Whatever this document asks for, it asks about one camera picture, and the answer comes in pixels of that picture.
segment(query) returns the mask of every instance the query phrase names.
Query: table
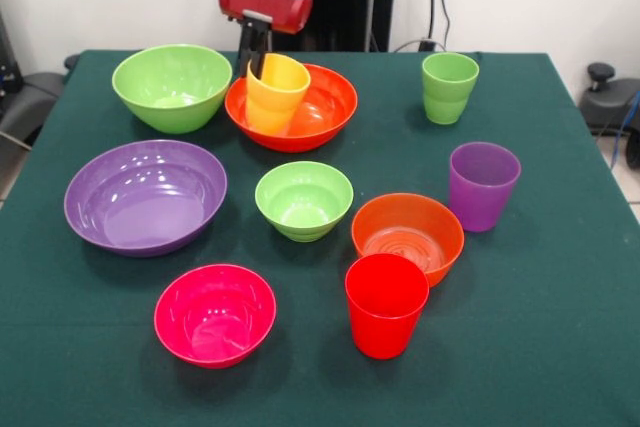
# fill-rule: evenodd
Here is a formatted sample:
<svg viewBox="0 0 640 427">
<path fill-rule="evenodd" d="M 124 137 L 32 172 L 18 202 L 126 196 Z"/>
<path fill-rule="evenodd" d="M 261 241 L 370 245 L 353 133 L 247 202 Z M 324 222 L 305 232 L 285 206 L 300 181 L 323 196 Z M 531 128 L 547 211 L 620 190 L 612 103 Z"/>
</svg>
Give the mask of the table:
<svg viewBox="0 0 640 427">
<path fill-rule="evenodd" d="M 640 229 L 546 55 L 474 54 L 477 87 L 449 127 L 424 117 L 419 54 L 296 55 L 351 79 L 351 123 L 295 155 L 253 144 L 223 110 L 180 136 L 220 158 L 228 196 L 193 244 L 141 260 L 84 243 L 62 210 L 91 158 L 161 136 L 112 92 L 128 54 L 81 56 L 0 211 L 2 425 L 640 423 Z M 370 360 L 351 341 L 343 292 L 353 214 L 392 191 L 446 202 L 448 156 L 471 140 L 512 149 L 519 185 L 495 230 L 467 235 L 406 353 Z M 299 159 L 334 165 L 355 191 L 345 220 L 313 244 L 279 235 L 253 202 L 267 170 Z M 165 286 L 215 262 L 259 272 L 279 306 L 259 351 L 224 371 L 174 359 L 152 326 Z"/>
</svg>

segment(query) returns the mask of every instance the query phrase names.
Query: small green bowl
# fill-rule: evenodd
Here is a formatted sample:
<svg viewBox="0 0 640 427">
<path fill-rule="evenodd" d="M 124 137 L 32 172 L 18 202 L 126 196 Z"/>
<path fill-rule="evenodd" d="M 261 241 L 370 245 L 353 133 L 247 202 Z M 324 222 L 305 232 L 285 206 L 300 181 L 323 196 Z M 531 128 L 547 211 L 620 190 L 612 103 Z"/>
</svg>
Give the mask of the small green bowl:
<svg viewBox="0 0 640 427">
<path fill-rule="evenodd" d="M 143 122 L 166 134 L 203 127 L 218 111 L 231 83 L 229 61 L 198 45 L 161 45 L 125 59 L 113 90 Z"/>
<path fill-rule="evenodd" d="M 353 187 L 339 170 L 319 162 L 290 162 L 267 172 L 256 186 L 256 205 L 284 236 L 313 242 L 351 207 Z"/>
</svg>

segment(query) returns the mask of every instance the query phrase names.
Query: orange bowl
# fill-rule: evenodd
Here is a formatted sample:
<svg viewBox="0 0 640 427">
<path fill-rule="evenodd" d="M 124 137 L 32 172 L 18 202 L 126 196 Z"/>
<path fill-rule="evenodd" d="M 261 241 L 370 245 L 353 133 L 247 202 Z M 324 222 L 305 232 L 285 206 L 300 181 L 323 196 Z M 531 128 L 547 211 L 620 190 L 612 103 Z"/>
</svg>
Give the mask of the orange bowl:
<svg viewBox="0 0 640 427">
<path fill-rule="evenodd" d="M 464 246 L 458 218 L 437 200 L 394 193 L 364 204 L 353 218 L 358 255 L 398 254 L 417 264 L 433 287 L 449 273 Z"/>
<path fill-rule="evenodd" d="M 279 152 L 305 152 L 329 142 L 353 117 L 356 89 L 346 78 L 319 65 L 304 64 L 311 85 L 283 134 L 267 135 L 249 128 L 245 118 L 247 81 L 236 80 L 225 99 L 231 120 L 256 143 Z"/>
</svg>

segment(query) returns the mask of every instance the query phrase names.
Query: purple cup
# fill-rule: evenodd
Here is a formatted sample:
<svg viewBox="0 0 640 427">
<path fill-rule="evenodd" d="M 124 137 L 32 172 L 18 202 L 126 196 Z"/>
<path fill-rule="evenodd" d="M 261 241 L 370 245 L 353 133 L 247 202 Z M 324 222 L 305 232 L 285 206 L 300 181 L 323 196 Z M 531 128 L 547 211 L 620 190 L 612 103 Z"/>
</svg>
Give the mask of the purple cup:
<svg viewBox="0 0 640 427">
<path fill-rule="evenodd" d="M 449 160 L 449 208 L 469 232 L 498 223 L 522 168 L 518 158 L 489 142 L 458 146 Z"/>
</svg>

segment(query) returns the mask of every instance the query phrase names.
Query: cup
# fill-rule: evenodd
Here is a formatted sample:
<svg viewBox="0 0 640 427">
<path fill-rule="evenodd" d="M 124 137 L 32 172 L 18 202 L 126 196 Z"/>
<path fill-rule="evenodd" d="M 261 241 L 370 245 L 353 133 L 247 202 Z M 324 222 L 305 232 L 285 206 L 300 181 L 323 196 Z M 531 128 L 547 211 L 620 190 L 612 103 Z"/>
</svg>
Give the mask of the cup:
<svg viewBox="0 0 640 427">
<path fill-rule="evenodd" d="M 469 232 L 498 223 L 522 168 L 518 158 L 489 142 L 457 147 L 449 159 L 449 208 Z"/>
<path fill-rule="evenodd" d="M 267 54 L 260 79 L 249 65 L 245 111 L 249 128 L 266 135 L 283 133 L 310 84 L 307 68 L 286 55 Z"/>
<path fill-rule="evenodd" d="M 478 79 L 480 67 L 455 52 L 429 55 L 422 62 L 422 99 L 427 118 L 436 124 L 458 121 Z"/>
<path fill-rule="evenodd" d="M 349 268 L 345 289 L 356 347 L 380 360 L 402 354 L 429 296 L 420 268 L 396 254 L 367 255 Z"/>
</svg>

